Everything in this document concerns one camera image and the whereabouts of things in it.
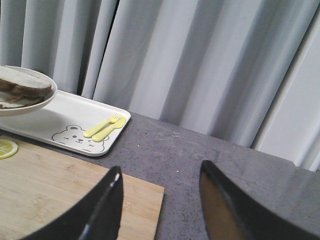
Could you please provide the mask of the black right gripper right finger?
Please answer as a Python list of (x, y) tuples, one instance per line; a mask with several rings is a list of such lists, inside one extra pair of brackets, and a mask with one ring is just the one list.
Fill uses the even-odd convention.
[(212, 161), (201, 163), (199, 193), (210, 240), (318, 240), (273, 213), (231, 181)]

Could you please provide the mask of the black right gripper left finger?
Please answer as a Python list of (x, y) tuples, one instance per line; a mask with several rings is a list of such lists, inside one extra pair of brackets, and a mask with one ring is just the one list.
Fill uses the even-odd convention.
[(124, 190), (121, 168), (114, 166), (79, 202), (24, 240), (116, 240)]

